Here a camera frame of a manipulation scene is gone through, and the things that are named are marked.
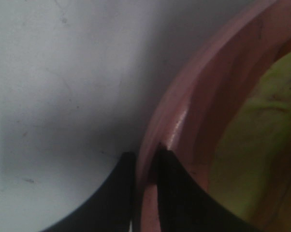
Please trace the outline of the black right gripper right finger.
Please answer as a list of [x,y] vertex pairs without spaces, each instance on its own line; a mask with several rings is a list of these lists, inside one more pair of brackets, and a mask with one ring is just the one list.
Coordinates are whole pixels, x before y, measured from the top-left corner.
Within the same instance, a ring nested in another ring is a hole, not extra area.
[[175,153],[159,144],[150,169],[157,186],[162,232],[252,232],[254,227],[208,195],[189,175]]

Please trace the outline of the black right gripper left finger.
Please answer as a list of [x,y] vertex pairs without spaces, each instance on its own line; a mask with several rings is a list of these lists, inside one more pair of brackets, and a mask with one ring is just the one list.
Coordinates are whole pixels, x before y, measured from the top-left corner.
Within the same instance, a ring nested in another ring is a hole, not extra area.
[[136,155],[124,152],[100,188],[46,232],[128,232],[133,211]]

